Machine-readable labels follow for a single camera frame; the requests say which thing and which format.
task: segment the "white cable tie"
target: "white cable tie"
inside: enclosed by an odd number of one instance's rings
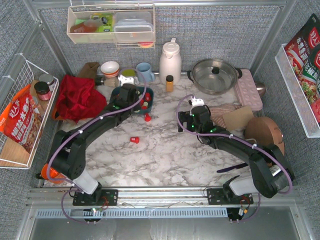
[[[13,82],[15,82],[15,80],[10,75],[2,76],[1,78],[8,78],[8,79],[11,79]]]

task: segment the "red cloth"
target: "red cloth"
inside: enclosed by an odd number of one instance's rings
[[[96,117],[107,105],[106,98],[94,89],[95,80],[65,75],[56,101],[56,109],[64,119]]]

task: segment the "pot lid knob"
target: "pot lid knob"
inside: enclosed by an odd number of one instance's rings
[[[212,71],[211,71],[213,74],[219,74],[220,73],[220,68],[215,66]]]

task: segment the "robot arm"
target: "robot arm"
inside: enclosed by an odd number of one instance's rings
[[[224,134],[231,133],[223,127],[214,125],[211,120],[211,113],[209,108],[204,104],[203,100],[192,98],[190,101],[192,105],[191,111],[181,111],[178,113],[180,122],[186,123],[187,130],[200,134]],[[178,131],[183,129],[178,124]],[[258,150],[249,147],[231,137],[223,136],[199,136],[199,141],[214,149],[226,151],[247,163],[251,170],[252,177],[234,177],[227,181],[224,185],[224,191],[228,198],[232,195],[240,196],[247,193],[253,193],[256,189],[266,198],[272,198],[275,194],[281,191],[288,185],[285,174],[280,168],[273,163],[273,161],[266,155],[260,153]],[[294,174],[290,165],[285,160],[280,149],[274,145],[260,146],[274,157],[289,173],[291,180],[294,179]]]
[[[108,106],[100,113],[100,116],[114,112],[119,109],[129,107],[138,100],[139,96],[137,88],[132,84],[124,84],[120,88],[120,93],[113,99],[111,99]],[[121,113],[117,113],[111,116],[101,117],[99,121],[90,125],[81,134],[74,137],[63,148],[54,161],[52,167],[58,172],[64,174],[76,185],[78,185],[87,195],[92,195],[93,199],[99,199],[101,185],[92,178],[85,170],[86,167],[86,148],[104,132],[118,126],[124,120],[126,120],[133,111],[137,110],[132,108]],[[60,130],[56,133],[53,139],[52,147],[49,154],[49,159],[57,148],[74,132],[80,131],[80,128],[74,129],[69,132]]]

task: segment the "white thermos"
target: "white thermos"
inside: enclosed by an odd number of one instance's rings
[[[173,84],[177,84],[181,77],[181,56],[180,47],[176,43],[176,39],[172,38],[170,42],[166,42],[162,48],[159,65],[159,77],[163,84],[166,84],[168,75],[173,76]]]

